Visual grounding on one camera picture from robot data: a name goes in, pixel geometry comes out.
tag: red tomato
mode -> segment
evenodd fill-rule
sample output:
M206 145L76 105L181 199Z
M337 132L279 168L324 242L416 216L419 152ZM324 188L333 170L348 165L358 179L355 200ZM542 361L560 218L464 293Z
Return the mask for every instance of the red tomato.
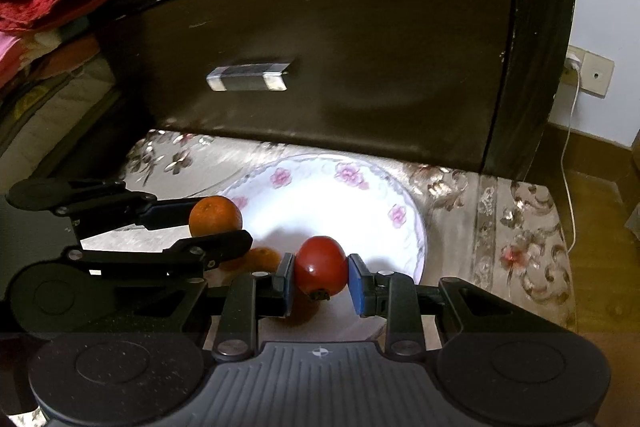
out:
M296 286L314 300L328 300L340 293L349 279L349 265L342 248L331 237L307 239L293 265Z

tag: wooden floor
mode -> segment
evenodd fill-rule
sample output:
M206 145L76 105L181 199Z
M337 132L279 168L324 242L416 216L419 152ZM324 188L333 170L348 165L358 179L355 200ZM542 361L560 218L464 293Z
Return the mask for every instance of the wooden floor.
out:
M571 220L558 160L534 165L529 180L553 195L571 243ZM603 350L612 368L600 427L640 426L640 248L624 228L628 211L613 182L567 172L577 241L570 254L578 332Z

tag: outlet cover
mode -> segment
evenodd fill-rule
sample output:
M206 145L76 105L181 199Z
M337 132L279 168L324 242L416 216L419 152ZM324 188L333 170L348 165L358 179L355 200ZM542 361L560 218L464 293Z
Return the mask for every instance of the outlet cover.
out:
M573 53L582 61L580 69L580 89L604 97L609 89L613 76L614 62L575 46L569 46L569 53ZM577 73L566 68L562 72L562 82L575 86L578 82Z

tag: white cable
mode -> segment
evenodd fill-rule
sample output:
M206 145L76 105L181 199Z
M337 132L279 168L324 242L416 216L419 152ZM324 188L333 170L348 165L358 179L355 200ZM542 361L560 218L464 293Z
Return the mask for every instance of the white cable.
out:
M569 125L566 132L566 140L564 141L564 147L562 148L562 154L560 155L560 170L562 171L562 180L564 181L564 189L566 190L566 198L569 201L569 211L571 212L571 227L572 227L572 241L571 246L567 249L566 253L569 253L574 249L575 246L575 238L576 238L576 230L575 230L575 215L574 215L574 204L571 200L571 192L569 191L569 184L566 181L566 174L564 172L564 153L566 152L566 148L569 145L569 137L571 136L571 123L574 119L574 110L575 103L578 101L578 93L580 92L580 69L582 67L582 61L580 58L576 57L574 54L567 54L566 59L564 61L564 65L567 68L575 70L578 75L578 83L575 86L575 96L574 103L571 106L571 113L569 113Z

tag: plate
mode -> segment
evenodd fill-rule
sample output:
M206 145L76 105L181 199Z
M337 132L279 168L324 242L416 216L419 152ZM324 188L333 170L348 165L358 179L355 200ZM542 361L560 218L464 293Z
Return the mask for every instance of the plate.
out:
M260 166L221 195L242 212L254 247L298 251L313 235L333 237L345 253L357 253L372 272L393 270L422 277L424 224L414 201L388 172L348 156L291 156ZM357 341L377 336L381 317L355 314L347 288L321 303L303 325L260 321L260 341Z

